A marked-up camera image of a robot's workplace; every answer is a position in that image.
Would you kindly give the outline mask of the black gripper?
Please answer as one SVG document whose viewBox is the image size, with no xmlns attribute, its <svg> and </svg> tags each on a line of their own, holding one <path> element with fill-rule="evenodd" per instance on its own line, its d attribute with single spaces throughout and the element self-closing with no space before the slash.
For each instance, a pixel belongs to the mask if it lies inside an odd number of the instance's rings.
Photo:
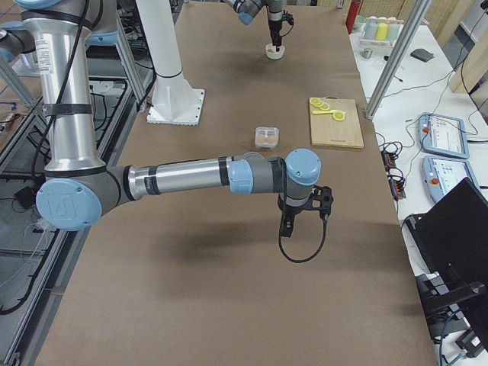
<svg viewBox="0 0 488 366">
<path fill-rule="evenodd" d="M 282 20 L 279 19 L 277 21 L 268 19 L 268 27 L 270 30 L 271 36 L 271 47 L 275 47 L 275 40 L 276 40 L 276 48 L 280 49 L 281 47 L 281 29 L 282 29 Z"/>
<path fill-rule="evenodd" d="M 279 227 L 280 237 L 291 237 L 294 231 L 294 218 L 311 202 L 312 197 L 294 199 L 286 195 L 278 195 L 278 208 L 281 211 Z"/>
</svg>

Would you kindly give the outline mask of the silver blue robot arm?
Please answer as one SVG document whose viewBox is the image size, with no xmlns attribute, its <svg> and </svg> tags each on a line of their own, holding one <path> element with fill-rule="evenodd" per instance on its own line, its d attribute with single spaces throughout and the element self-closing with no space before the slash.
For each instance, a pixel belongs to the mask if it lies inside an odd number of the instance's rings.
<svg viewBox="0 0 488 366">
<path fill-rule="evenodd" d="M 276 193 L 279 232 L 290 236 L 303 210 L 329 215 L 330 190 L 320 187 L 321 161 L 309 149 L 287 157 L 256 152 L 162 165 L 109 167 L 99 157 L 88 77 L 86 42 L 117 37 L 114 1 L 22 1 L 21 21 L 33 38 L 50 144 L 37 209 L 60 230 L 79 231 L 130 201 L 145 196 L 227 186 L 234 194 Z"/>
<path fill-rule="evenodd" d="M 244 24 L 251 24 L 258 13 L 265 8 L 268 14 L 268 26 L 270 30 L 272 46 L 277 51 L 282 45 L 282 36 L 280 35 L 282 29 L 282 22 L 284 21 L 284 9 L 282 0 L 268 1 L 268 0 L 225 0 L 237 14 L 238 19 Z"/>
</svg>

